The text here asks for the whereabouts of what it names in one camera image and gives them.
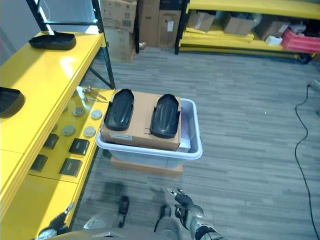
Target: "plastic storage bin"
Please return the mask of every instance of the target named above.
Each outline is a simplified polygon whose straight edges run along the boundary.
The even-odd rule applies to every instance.
[[[183,164],[186,160],[196,160],[201,157],[203,152],[196,104],[192,100],[181,98],[181,108],[187,113],[190,137],[190,150],[188,152],[168,151],[104,142],[100,132],[97,135],[96,144],[102,149],[109,150],[117,160],[123,162],[173,169],[180,164]]]
[[[320,53],[320,37],[299,36],[287,29],[282,35],[281,45],[286,50]]]

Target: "black cable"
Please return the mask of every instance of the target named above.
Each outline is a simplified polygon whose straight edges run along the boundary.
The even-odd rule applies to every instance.
[[[309,197],[309,210],[310,210],[310,217],[311,217],[311,221],[312,221],[312,226],[313,226],[313,229],[314,229],[314,232],[315,232],[315,235],[316,235],[316,238],[318,240],[319,239],[319,234],[317,232],[317,229],[316,229],[316,226],[315,226],[315,221],[314,221],[314,216],[312,214],[312,206],[311,206],[311,196],[310,196],[310,190],[309,190],[309,187],[308,187],[308,184],[307,184],[307,180],[306,180],[306,177],[305,177],[305,174],[304,174],[304,171],[302,170],[301,168],[301,165],[300,165],[300,162],[297,158],[297,148],[299,146],[300,143],[302,143],[307,137],[308,137],[308,129],[306,127],[306,125],[302,122],[299,114],[298,114],[298,107],[299,106],[302,106],[303,104],[306,103],[306,101],[308,100],[308,91],[309,91],[309,87],[310,87],[310,84],[306,87],[306,96],[305,96],[305,100],[302,102],[302,103],[299,103],[295,106],[295,114],[296,116],[298,117],[300,123],[302,124],[302,126],[304,127],[304,130],[305,130],[305,136],[295,145],[295,149],[294,149],[294,156],[295,156],[295,160],[296,160],[296,163],[298,164],[299,166],[299,169],[301,171],[301,174],[302,174],[302,177],[303,177],[303,180],[304,180],[304,184],[305,184],[305,187],[306,187],[306,190],[308,192],[308,197]]]

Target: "white wall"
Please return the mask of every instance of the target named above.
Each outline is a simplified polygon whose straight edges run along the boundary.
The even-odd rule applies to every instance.
[[[42,0],[45,16],[52,21],[92,22],[94,17],[91,0]],[[25,45],[40,28],[26,0],[1,0],[0,65]],[[51,26],[53,30],[85,32],[88,26]]]

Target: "red plastic crate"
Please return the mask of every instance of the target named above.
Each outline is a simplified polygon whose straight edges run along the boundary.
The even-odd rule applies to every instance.
[[[320,37],[299,36],[289,28],[282,34],[281,45],[286,50],[320,54]]]

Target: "black tray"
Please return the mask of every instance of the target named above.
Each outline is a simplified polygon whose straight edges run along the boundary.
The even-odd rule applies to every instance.
[[[104,118],[104,125],[113,131],[128,129],[134,109],[135,97],[130,89],[122,89],[117,92]]]
[[[71,33],[54,31],[54,35],[31,38],[29,44],[36,49],[69,50],[76,45],[76,37]]]
[[[160,97],[153,110],[150,132],[163,139],[175,137],[180,116],[178,107],[179,103],[175,96],[165,94]]]
[[[0,118],[15,115],[25,104],[25,96],[17,89],[0,87]]]

